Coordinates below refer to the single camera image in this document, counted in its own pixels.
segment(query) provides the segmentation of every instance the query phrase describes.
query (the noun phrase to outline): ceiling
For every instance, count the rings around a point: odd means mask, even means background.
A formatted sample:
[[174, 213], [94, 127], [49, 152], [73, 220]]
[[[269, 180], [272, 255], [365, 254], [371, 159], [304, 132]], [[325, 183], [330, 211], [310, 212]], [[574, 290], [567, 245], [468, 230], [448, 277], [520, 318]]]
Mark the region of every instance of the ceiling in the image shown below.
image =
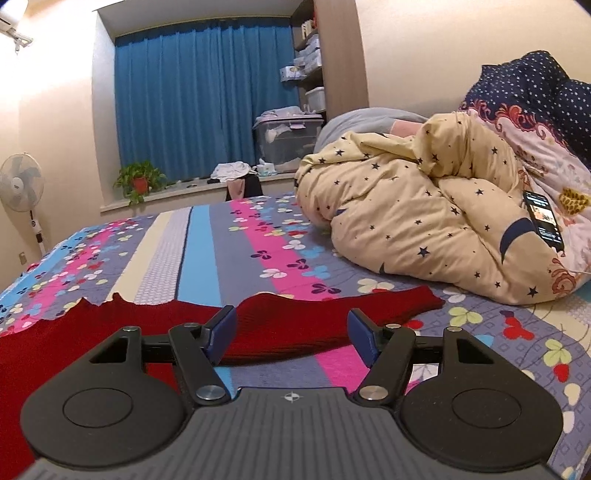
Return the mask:
[[202, 18], [288, 17], [301, 0], [124, 0], [99, 8], [112, 37]]

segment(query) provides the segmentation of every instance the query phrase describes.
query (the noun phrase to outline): yellow star-patterned duvet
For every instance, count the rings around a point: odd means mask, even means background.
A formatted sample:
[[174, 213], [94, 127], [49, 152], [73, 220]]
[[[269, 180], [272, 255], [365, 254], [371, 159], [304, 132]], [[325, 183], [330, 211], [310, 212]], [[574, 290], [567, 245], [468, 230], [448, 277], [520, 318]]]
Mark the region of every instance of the yellow star-patterned duvet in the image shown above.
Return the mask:
[[522, 201], [534, 180], [522, 161], [466, 113], [434, 115], [413, 137], [348, 132], [307, 156], [295, 177], [306, 216], [374, 272], [506, 304], [554, 300], [589, 279], [567, 270], [580, 263], [568, 237], [556, 253], [537, 235]]

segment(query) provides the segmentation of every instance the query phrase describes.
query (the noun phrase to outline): phone screen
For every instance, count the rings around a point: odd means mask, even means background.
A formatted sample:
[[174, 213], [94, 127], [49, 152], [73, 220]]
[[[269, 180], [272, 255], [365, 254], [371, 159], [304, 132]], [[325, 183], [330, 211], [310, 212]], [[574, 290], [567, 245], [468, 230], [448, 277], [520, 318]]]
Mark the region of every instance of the phone screen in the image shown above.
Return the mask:
[[533, 192], [524, 192], [523, 198], [538, 235], [549, 246], [555, 247], [557, 251], [564, 250], [564, 242], [548, 199]]

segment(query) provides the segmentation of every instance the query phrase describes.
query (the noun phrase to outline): gray ribbed surface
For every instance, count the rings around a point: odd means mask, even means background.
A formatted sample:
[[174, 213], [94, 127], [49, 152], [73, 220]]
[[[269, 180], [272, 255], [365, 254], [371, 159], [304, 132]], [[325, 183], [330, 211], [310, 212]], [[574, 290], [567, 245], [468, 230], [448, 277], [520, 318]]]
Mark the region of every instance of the gray ribbed surface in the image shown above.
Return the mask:
[[[295, 401], [285, 396], [300, 395]], [[389, 413], [351, 403], [341, 388], [244, 388], [228, 405], [201, 408], [151, 458], [108, 472], [40, 460], [22, 480], [552, 480], [542, 466], [496, 475], [442, 465], [404, 438]]]

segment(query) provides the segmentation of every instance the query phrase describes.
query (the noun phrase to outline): wall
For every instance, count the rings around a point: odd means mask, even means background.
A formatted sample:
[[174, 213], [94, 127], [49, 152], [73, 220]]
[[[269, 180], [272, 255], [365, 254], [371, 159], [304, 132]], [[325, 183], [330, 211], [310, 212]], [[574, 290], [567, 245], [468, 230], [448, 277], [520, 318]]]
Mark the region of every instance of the wall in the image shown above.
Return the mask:
[[[10, 155], [22, 151], [18, 135], [20, 81], [18, 57], [11, 38], [0, 35], [0, 166]], [[13, 212], [0, 203], [0, 291], [7, 287], [24, 267], [18, 254], [38, 260], [41, 254], [29, 224], [28, 214]]]
[[19, 54], [20, 143], [46, 178], [37, 215], [51, 248], [100, 222], [102, 204], [92, 117], [97, 14], [89, 0], [29, 7], [19, 30], [33, 43]]
[[121, 167], [115, 116], [115, 45], [100, 15], [96, 16], [95, 45], [92, 60], [92, 115], [95, 129], [96, 162], [103, 204], [121, 197], [113, 182]]
[[574, 0], [356, 0], [369, 104], [457, 108], [484, 63], [548, 50], [591, 82], [591, 17]]

